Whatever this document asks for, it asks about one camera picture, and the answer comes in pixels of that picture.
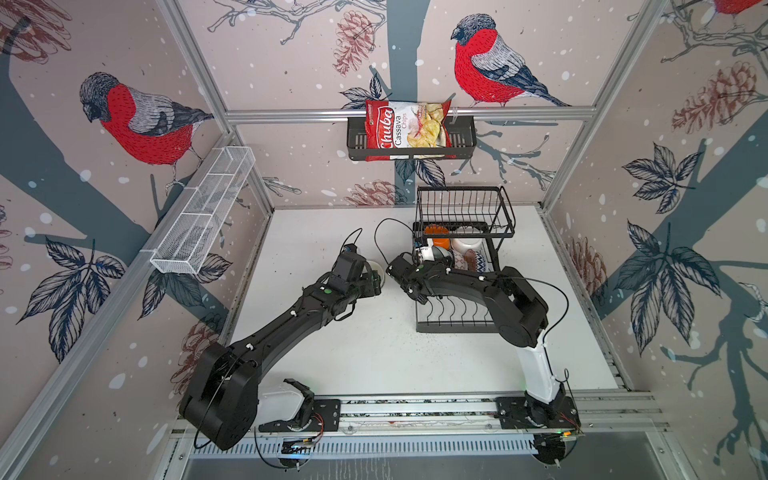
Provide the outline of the pale green glazed bowl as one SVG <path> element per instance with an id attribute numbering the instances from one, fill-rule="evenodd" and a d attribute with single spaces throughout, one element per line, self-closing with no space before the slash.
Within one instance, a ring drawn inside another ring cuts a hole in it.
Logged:
<path id="1" fill-rule="evenodd" d="M 418 247 L 416 250 L 416 257 L 419 263 L 431 261 L 443 263 L 448 266 L 452 266 L 454 263 L 454 257 L 450 250 L 434 245 Z"/>

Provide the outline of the orange plastic bowl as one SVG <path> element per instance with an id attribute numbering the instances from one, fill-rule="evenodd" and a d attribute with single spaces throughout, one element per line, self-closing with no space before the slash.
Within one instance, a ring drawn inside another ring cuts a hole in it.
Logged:
<path id="1" fill-rule="evenodd" d="M 433 247 L 439 247 L 446 250 L 451 249 L 451 239 L 448 237 L 450 231 L 438 224 L 430 224 L 424 228 L 426 244 Z"/>

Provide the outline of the white ceramic bowl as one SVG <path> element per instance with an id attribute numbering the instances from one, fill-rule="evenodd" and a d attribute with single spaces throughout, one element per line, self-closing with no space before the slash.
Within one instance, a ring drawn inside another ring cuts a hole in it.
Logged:
<path id="1" fill-rule="evenodd" d="M 477 251 L 482 247 L 483 242 L 484 240 L 480 237 L 471 237 L 471 238 L 452 237 L 451 238 L 452 248 L 462 255 L 464 255 L 469 250 Z"/>

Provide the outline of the red patterned bowl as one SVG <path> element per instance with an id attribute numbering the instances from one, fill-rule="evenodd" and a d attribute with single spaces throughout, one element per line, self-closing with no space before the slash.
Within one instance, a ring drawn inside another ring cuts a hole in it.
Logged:
<path id="1" fill-rule="evenodd" d="M 487 262 L 481 252 L 469 249 L 463 254 L 463 257 L 469 271 L 477 273 L 487 271 Z"/>

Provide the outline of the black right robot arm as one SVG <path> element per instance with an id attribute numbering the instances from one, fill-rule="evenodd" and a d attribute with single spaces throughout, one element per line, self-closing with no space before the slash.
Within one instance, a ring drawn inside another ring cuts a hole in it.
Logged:
<path id="1" fill-rule="evenodd" d="M 525 390 L 500 415 L 516 426 L 553 428 L 559 422 L 576 427 L 579 417 L 566 382 L 556 378 L 546 351 L 549 307 L 518 270 L 477 273 L 424 260 L 414 264 L 402 255 L 386 267 L 409 298 L 426 304 L 430 297 L 457 297 L 485 307 L 499 335 L 517 348 Z"/>

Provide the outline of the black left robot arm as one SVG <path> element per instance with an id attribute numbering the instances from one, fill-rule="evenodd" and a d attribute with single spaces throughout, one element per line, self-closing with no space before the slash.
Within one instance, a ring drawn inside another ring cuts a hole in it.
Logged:
<path id="1" fill-rule="evenodd" d="M 179 405 L 180 416 L 222 450 L 236 445 L 266 411 L 260 383 L 304 338 L 348 318 L 361 298 L 381 294 L 381 277 L 357 248 L 342 247 L 332 269 L 305 287 L 287 310 L 255 333 L 200 355 Z"/>

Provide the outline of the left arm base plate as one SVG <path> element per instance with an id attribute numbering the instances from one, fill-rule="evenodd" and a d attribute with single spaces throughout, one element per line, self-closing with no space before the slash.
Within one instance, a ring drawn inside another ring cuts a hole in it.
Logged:
<path id="1" fill-rule="evenodd" d="M 341 417 L 341 401 L 339 399 L 321 398 L 312 402 L 305 401 L 297 413 L 288 420 L 275 420 L 259 424 L 259 433 L 287 433 L 309 435 L 321 431 L 337 432 Z"/>

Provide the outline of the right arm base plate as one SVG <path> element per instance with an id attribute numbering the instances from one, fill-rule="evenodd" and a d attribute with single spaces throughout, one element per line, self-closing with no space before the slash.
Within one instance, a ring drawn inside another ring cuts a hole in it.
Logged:
<path id="1" fill-rule="evenodd" d="M 497 397 L 494 400 L 503 430 L 557 429 L 575 430 L 581 421 L 569 396 L 555 398 L 550 403 L 523 397 Z"/>

